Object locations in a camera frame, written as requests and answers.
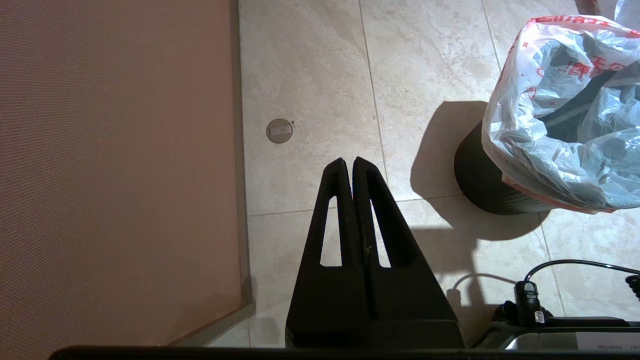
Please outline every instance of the beige wall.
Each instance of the beige wall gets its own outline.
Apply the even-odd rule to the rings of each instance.
[[[0,14],[2,357],[164,345],[239,308],[228,1]]]

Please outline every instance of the round floor outlet cover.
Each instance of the round floor outlet cover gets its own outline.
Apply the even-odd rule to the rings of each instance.
[[[284,143],[293,135],[293,126],[288,120],[275,119],[267,125],[267,137],[275,143]]]

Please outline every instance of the black cable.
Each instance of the black cable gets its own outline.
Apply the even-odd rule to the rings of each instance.
[[[540,271],[541,269],[546,268],[547,266],[557,265],[557,264],[582,264],[582,265],[599,266],[601,268],[609,268],[609,269],[612,269],[612,270],[617,270],[617,271],[622,271],[622,272],[628,272],[630,274],[640,275],[640,270],[624,268],[622,266],[610,265],[610,264],[605,264],[605,263],[598,263],[596,261],[588,261],[588,260],[562,259],[562,260],[547,261],[546,263],[542,263],[542,264],[534,267],[527,274],[527,276],[524,277],[524,281],[529,281],[529,279],[531,279],[533,274],[535,274],[536,272]]]

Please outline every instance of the white plastic bag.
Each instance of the white plastic bag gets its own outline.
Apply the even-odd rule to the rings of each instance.
[[[505,182],[579,211],[640,207],[640,32],[599,16],[531,19],[483,119]]]

